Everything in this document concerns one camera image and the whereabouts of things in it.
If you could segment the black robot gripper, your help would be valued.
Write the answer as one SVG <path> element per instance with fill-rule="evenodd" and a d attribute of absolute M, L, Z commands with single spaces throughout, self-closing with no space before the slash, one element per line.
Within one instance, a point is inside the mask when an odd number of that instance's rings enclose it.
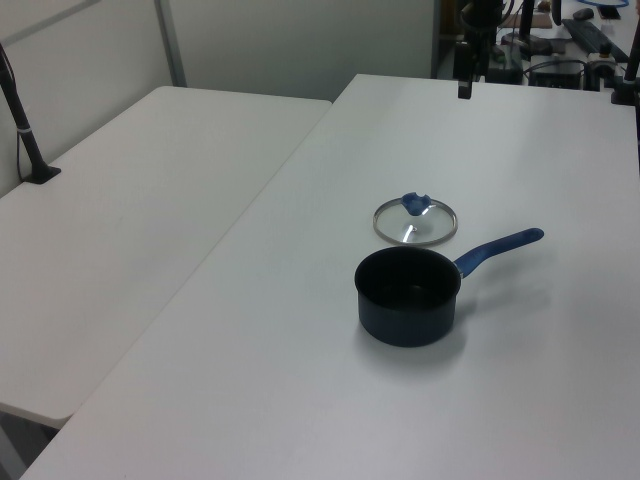
<path fill-rule="evenodd" d="M 503 2 L 499 0 L 462 2 L 460 25 L 464 30 L 464 39 L 475 45 L 475 81 L 480 81 L 487 75 L 491 45 L 495 43 L 502 12 Z M 455 45 L 455 79 L 458 81 L 459 99 L 470 99 L 472 95 L 473 51 L 466 42 Z"/>

